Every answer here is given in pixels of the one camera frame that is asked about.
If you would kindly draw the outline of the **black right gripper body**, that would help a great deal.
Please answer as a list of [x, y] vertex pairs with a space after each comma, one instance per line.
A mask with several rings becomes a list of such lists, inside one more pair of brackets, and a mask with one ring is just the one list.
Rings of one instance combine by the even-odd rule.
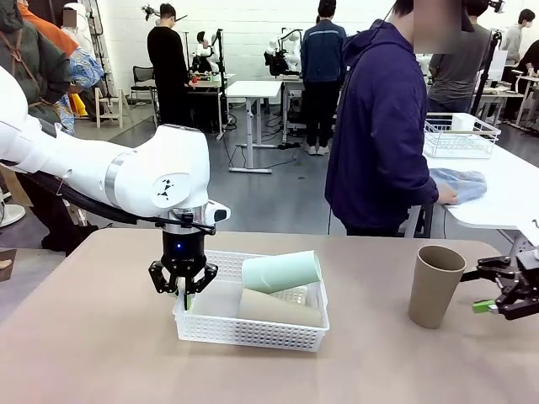
[[523, 278], [532, 290], [538, 291], [538, 247], [524, 237], [515, 242], [515, 261]]

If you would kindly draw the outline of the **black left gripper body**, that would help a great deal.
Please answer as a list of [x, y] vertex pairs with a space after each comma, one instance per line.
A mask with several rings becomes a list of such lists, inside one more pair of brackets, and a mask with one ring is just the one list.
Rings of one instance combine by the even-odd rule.
[[206, 264], [205, 234], [197, 231], [189, 234], [163, 232], [163, 255], [161, 264], [171, 275], [196, 276]]

